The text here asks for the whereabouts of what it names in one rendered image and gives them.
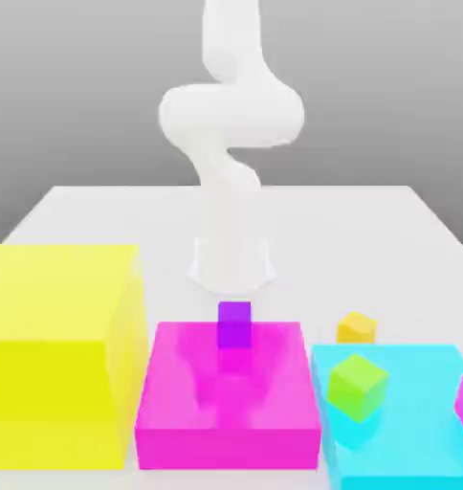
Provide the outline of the large magenta box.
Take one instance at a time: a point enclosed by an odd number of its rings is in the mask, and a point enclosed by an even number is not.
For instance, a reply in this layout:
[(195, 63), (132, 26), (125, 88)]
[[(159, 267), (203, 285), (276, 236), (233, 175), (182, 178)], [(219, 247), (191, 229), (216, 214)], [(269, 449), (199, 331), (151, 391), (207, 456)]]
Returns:
[(298, 323), (253, 323), (221, 348), (216, 323), (159, 323), (135, 424), (143, 470), (315, 470), (320, 413)]

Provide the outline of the small orange cube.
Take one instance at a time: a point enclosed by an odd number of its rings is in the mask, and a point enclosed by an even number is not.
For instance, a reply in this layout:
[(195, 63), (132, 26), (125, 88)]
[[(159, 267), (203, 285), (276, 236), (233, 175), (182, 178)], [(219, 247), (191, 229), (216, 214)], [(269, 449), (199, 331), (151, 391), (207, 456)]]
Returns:
[(359, 312), (350, 312), (337, 328), (338, 344), (374, 344), (377, 321)]

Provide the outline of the large cyan box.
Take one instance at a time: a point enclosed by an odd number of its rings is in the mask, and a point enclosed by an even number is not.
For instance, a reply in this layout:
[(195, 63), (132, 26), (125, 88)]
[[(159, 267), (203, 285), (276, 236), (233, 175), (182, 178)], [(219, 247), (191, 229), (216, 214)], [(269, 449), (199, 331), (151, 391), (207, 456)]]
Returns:
[[(388, 373), (385, 402), (363, 423), (327, 401), (331, 370), (353, 353)], [(330, 490), (463, 490), (456, 346), (314, 345), (311, 369)]]

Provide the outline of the small purple cube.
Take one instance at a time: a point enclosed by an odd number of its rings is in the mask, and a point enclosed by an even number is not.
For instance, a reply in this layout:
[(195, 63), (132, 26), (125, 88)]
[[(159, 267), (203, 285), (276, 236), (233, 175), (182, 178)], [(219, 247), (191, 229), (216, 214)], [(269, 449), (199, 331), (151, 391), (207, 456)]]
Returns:
[(252, 305), (249, 301), (220, 301), (217, 344), (220, 348), (247, 348), (252, 343)]

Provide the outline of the small green cube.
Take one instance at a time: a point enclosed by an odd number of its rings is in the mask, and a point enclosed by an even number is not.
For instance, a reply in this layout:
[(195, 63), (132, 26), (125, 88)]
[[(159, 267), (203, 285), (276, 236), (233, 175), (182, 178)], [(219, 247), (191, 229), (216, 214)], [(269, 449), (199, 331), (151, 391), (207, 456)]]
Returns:
[(388, 372), (354, 353), (329, 375), (327, 401), (357, 423), (363, 423), (385, 401)]

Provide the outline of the large yellow box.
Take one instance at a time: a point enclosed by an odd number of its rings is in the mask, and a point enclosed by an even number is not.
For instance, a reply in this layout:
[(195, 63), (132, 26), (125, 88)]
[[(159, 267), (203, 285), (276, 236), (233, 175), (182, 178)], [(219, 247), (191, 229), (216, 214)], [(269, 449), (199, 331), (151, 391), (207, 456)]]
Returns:
[(0, 470), (120, 470), (148, 361), (135, 245), (0, 244)]

